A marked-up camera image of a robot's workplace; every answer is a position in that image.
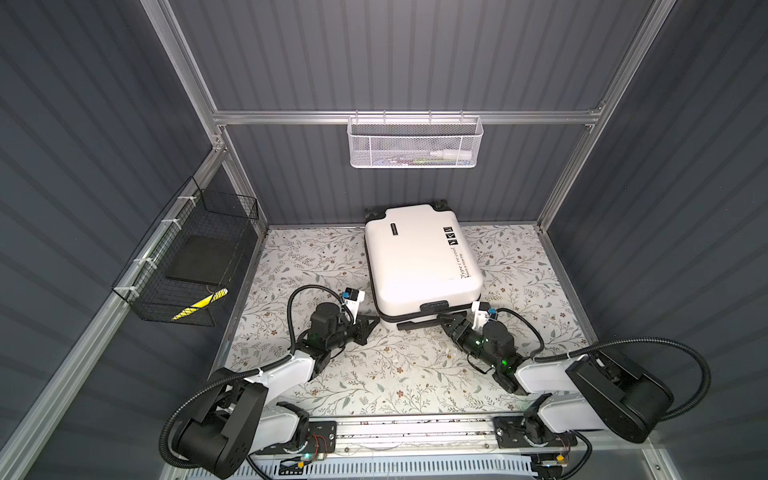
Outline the white hard-shell suitcase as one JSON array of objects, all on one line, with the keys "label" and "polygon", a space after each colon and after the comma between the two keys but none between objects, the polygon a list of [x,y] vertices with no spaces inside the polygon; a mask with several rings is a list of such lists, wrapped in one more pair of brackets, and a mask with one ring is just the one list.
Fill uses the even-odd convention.
[{"label": "white hard-shell suitcase", "polygon": [[367,209],[364,247],[374,306],[391,331],[427,328],[481,298],[483,273],[445,200]]}]

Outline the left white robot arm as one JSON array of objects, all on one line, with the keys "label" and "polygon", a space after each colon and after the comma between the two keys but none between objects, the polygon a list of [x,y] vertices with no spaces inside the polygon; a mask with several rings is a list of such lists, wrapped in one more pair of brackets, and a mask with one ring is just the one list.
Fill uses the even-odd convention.
[{"label": "left white robot arm", "polygon": [[280,444],[300,448],[308,414],[278,398],[321,373],[350,343],[364,345],[380,318],[360,313],[339,298],[318,305],[310,328],[297,333],[287,313],[286,356],[262,367],[222,368],[166,420],[158,439],[162,460],[175,468],[202,468],[220,479],[232,476],[255,450]]}]

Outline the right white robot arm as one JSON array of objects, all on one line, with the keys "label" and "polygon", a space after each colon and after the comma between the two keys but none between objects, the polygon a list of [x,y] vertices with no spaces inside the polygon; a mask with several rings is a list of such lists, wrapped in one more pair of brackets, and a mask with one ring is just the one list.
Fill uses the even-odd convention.
[{"label": "right white robot arm", "polygon": [[512,334],[494,318],[481,330],[465,312],[440,314],[437,321],[471,367],[507,393],[535,397],[514,425],[533,446],[601,430],[642,443],[674,401],[663,382],[613,347],[536,362],[518,352]]}]

